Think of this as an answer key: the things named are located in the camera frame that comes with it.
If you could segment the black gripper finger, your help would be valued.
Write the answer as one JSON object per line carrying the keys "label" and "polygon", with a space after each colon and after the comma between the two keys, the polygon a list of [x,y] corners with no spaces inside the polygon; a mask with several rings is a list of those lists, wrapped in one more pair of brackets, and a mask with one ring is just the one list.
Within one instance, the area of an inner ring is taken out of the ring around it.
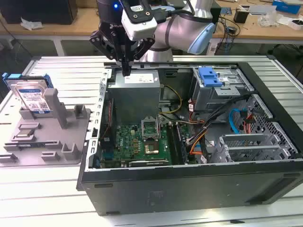
{"label": "black gripper finger", "polygon": [[139,60],[155,43],[154,38],[144,38],[142,41],[130,41],[126,43],[126,75],[131,72],[131,62]]}
{"label": "black gripper finger", "polygon": [[89,41],[108,59],[115,60],[121,66],[123,76],[127,75],[127,61],[116,30],[110,31],[108,38],[97,30],[92,33]]}

